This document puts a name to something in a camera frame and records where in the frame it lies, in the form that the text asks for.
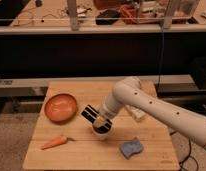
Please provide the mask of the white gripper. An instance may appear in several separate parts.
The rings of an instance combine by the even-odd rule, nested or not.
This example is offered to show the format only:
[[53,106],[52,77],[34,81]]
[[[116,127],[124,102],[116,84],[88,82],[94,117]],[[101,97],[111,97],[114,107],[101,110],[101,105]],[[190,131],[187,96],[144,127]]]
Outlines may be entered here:
[[112,122],[106,119],[104,116],[98,114],[99,112],[96,109],[94,109],[91,105],[87,105],[81,113],[81,115],[85,117],[88,121],[90,121],[91,123],[94,122],[94,130],[97,133],[108,133],[111,130]]

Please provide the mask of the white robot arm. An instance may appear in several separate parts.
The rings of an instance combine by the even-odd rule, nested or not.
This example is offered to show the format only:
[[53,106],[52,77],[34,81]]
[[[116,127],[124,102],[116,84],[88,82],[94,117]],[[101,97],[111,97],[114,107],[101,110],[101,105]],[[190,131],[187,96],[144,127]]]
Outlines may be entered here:
[[206,150],[206,117],[146,94],[135,76],[115,83],[98,110],[87,105],[81,115],[97,132],[107,133],[112,126],[111,120],[126,105],[150,114]]

